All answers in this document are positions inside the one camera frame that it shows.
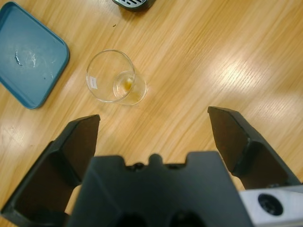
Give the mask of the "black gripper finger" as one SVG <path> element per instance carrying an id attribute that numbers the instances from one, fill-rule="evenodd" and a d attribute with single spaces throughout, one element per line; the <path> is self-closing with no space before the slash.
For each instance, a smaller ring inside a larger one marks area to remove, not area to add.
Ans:
<path id="1" fill-rule="evenodd" d="M 75 187 L 94 157 L 100 116 L 69 122 L 43 150 L 9 197 L 1 215 L 18 227 L 63 227 Z"/>
<path id="2" fill-rule="evenodd" d="M 301 185 L 266 139 L 237 111 L 208 107 L 215 145 L 245 189 Z"/>

